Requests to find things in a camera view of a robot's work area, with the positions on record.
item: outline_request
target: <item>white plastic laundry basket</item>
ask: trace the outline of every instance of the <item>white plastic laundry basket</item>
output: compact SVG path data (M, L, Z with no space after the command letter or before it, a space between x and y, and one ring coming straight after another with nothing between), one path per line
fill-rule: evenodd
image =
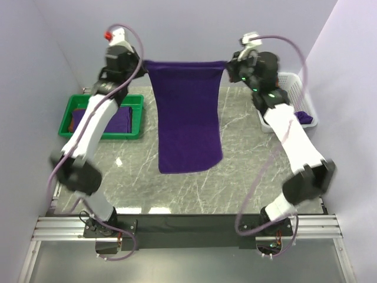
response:
M302 125L302 127L304 129L315 127L318 123L318 118L317 118L317 114L313 107L313 103L312 103L312 100L310 99L310 95L308 91L306 92L305 98L301 102L299 109L296 108L297 102L301 95L301 89L302 89L302 82L301 82L300 77L294 73L281 72L279 73L279 86L280 88L288 92L290 103L291 105L295 107L295 112L305 111L308 115L313 117L313 121L311 124L305 124L305 125ZM260 123L262 125L262 132L273 133L272 128L264 122L263 117L259 111L258 111L258 116L259 116Z

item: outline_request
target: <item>white wall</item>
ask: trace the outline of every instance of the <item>white wall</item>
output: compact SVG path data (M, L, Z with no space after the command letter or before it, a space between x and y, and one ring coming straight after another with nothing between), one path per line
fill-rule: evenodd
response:
M229 60L240 48L238 39L250 31L289 37L308 55L336 0L35 2L54 30L78 81L90 87L104 64L107 41L103 33L113 23L131 25L151 60ZM284 42L265 40L264 48L280 55L282 70L300 70L296 54ZM147 76L133 82L149 84Z
M0 281L11 283L45 212L48 156L78 83L32 1L2 0L0 38Z
M307 59L320 124L312 139L338 172L336 212L359 282L376 282L377 2L339 0Z

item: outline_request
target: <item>green plastic bin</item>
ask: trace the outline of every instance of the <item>green plastic bin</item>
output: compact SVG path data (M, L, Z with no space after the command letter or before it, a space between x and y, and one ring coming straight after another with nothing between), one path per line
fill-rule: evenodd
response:
M65 109L63 120L59 128L59 136L70 138L73 133L68 131L72 121L72 112L77 108L87 108L90 95L74 94L71 96ZM125 97L121 107L132 107L132 133L104 133L102 140L135 140L140 136L140 125L143 113L144 97L139 94L130 94Z

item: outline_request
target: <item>purple cloth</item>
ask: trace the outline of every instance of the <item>purple cloth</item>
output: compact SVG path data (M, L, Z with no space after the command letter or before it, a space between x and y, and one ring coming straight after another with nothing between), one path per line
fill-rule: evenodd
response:
M306 114L305 111L298 111L295 113L298 121L300 122L301 125L305 125L305 124L311 124L312 121L313 121L313 117Z
M85 109L77 109L72 112L72 118L74 121L73 131L76 131L84 113ZM108 122L104 133L131 133L131 127L132 108L121 107Z
M223 158L217 115L225 62L146 61L158 112L161 173L208 170Z

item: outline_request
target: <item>gray marble surface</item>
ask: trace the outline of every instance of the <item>gray marble surface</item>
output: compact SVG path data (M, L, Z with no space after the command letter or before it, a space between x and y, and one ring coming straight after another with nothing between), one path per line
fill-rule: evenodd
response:
M237 213L260 168L279 144L274 134L263 133L246 87L221 87L219 119L223 160L201 173L162 175L158 171L157 109L150 87L130 88L144 96L141 138L101 141L94 158L102 171L100 190L120 213ZM247 213L258 213L281 192L290 175L281 151L264 172ZM63 189L56 211L69 209L75 196ZM316 199L300 213L322 213Z

